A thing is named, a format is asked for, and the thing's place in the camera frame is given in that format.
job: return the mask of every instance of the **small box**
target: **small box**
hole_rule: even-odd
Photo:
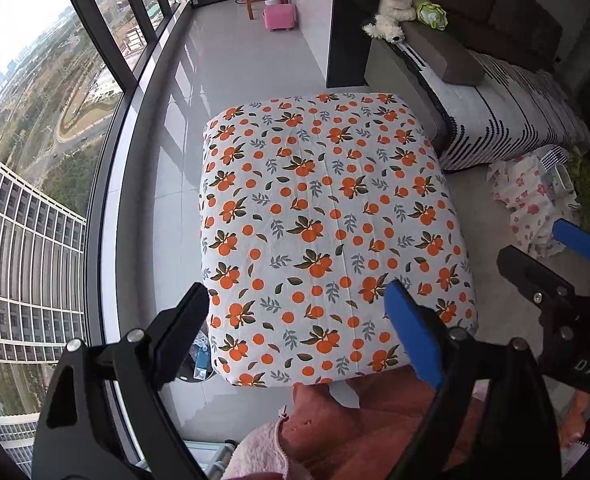
[[[268,30],[295,28],[295,6],[293,4],[266,6],[264,23]]]

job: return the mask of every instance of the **sofa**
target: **sofa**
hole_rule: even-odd
[[[438,154],[452,148],[456,136],[462,137],[463,143],[478,140],[474,149],[481,146],[483,153],[473,153],[466,160],[440,158],[445,170],[463,169],[472,162],[494,162],[500,155],[501,158],[516,156],[544,141],[584,142],[585,125],[567,106],[563,90],[550,75],[562,38],[562,26],[555,18],[535,0],[431,1],[446,10],[446,29],[435,30],[421,22],[401,23],[406,36],[404,44],[372,41],[364,78],[373,91],[394,92],[404,97]],[[427,84],[426,72],[430,72],[431,78],[439,79],[449,96],[459,95],[459,108],[469,107],[469,115],[475,115],[478,109],[479,115],[484,115],[475,124],[474,132],[468,127],[469,121],[458,123],[457,117],[453,117],[456,114],[447,109],[434,85]],[[489,105],[487,96],[480,96],[478,102],[469,103],[477,97],[474,92],[466,92],[466,88],[488,89],[489,79],[502,79],[506,73],[510,75],[507,83],[502,82],[504,88],[491,89],[494,102]],[[524,101],[529,107],[531,98],[533,101],[542,98],[552,103],[552,107],[542,110],[537,103],[538,110],[524,111]],[[496,116],[502,113],[504,124],[508,123],[508,117],[517,115],[519,119],[511,124],[510,136],[499,140],[498,132],[504,129]],[[484,130],[488,129],[491,131],[487,134]],[[579,133],[573,136],[571,129]],[[502,150],[502,143],[510,144],[511,148]],[[451,159],[460,158],[457,153],[450,155]]]

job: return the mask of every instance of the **plush toy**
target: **plush toy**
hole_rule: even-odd
[[[363,30],[372,38],[396,43],[404,39],[398,22],[412,22],[416,16],[411,0],[379,0],[377,14]]]
[[[371,38],[396,43],[403,40],[404,32],[396,20],[383,14],[375,16],[375,21],[363,26],[364,32]]]

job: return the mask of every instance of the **curved road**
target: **curved road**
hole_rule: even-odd
[[[61,162],[65,153],[74,152],[77,148],[88,144],[98,136],[105,134],[108,131],[111,119],[112,115],[93,126],[90,126],[82,134],[79,134],[66,142],[60,142],[56,133],[53,131],[53,147],[43,155],[39,156],[30,166],[21,171],[21,176],[31,184],[37,185],[44,173]]]

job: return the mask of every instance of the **high-rise building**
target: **high-rise building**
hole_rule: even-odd
[[[86,336],[85,228],[0,162],[0,442],[28,475],[39,413],[26,413],[41,406],[47,365]]]
[[[22,48],[19,51],[19,56],[17,56],[18,60],[23,60],[26,56],[28,56],[28,53],[30,52],[30,48],[28,46],[25,46],[24,48]]]
[[[6,77],[9,78],[12,74],[14,74],[14,71],[17,68],[17,62],[13,59],[6,68],[8,69],[8,72],[6,72]]]
[[[55,363],[84,338],[85,228],[0,163],[0,362]]]
[[[0,71],[0,88],[6,84],[6,76]]]
[[[30,476],[32,446],[35,442],[39,419],[39,413],[0,416],[0,444],[28,476]]]

